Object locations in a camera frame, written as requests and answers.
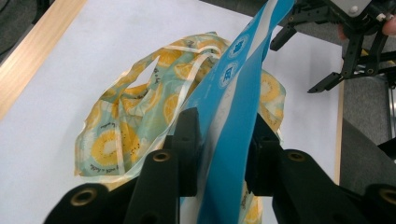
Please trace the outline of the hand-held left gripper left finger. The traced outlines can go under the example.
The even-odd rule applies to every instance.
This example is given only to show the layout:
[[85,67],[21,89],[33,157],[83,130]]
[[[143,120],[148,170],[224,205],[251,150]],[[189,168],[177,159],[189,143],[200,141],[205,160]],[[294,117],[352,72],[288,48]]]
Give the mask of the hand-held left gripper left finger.
[[197,193],[200,154],[200,124],[196,107],[179,113],[172,137],[172,149],[178,156],[179,195],[193,197]]

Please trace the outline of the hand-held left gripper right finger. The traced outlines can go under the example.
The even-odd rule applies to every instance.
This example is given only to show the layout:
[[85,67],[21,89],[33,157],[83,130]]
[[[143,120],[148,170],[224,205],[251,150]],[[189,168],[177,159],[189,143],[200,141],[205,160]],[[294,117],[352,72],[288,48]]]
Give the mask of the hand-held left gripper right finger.
[[247,156],[247,190],[255,196],[274,194],[279,139],[261,115],[256,116]]

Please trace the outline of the fruit print plastic bag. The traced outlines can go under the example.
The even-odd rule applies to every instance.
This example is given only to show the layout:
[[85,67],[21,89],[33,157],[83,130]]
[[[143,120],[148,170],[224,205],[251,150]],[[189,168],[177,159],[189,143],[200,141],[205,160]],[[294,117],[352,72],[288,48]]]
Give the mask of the fruit print plastic bag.
[[136,177],[232,43],[215,33],[186,36],[122,73],[93,105],[76,140],[77,174],[111,188]]

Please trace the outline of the black stand leg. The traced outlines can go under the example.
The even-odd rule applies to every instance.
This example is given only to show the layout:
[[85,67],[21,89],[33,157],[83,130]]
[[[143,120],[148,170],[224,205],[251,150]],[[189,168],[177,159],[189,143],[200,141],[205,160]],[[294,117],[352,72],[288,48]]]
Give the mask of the black stand leg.
[[36,24],[50,8],[53,0],[36,0],[36,12],[32,24]]

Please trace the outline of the aluminium rail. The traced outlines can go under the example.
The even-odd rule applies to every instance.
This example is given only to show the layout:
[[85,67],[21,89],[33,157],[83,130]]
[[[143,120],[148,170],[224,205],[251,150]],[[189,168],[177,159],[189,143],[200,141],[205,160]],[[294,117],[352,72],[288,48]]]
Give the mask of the aluminium rail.
[[387,91],[387,113],[389,140],[396,137],[396,105],[393,95],[393,88],[386,87]]

